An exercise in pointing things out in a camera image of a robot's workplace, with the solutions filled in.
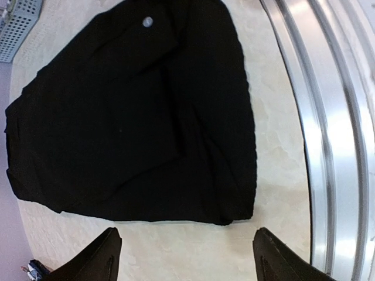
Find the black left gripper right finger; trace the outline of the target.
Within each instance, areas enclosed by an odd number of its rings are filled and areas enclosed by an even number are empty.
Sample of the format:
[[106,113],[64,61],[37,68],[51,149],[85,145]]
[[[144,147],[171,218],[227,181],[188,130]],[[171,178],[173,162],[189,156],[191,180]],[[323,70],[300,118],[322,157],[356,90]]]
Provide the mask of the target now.
[[256,231],[253,252],[258,280],[332,280],[330,276],[305,262],[267,228]]

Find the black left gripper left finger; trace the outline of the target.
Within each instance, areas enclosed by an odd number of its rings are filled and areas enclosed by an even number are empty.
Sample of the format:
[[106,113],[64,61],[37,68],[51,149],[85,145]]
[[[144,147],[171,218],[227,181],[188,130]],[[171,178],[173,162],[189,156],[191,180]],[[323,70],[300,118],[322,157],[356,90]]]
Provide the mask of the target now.
[[107,228],[73,259],[43,277],[49,281],[117,281],[122,239]]

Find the black trousers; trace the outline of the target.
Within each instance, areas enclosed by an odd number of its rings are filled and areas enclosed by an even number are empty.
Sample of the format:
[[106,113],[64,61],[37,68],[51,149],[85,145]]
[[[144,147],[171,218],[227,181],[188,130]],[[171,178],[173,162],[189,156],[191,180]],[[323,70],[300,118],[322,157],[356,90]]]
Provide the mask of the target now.
[[122,1],[6,109],[20,200],[111,221],[250,219],[255,125],[222,1]]

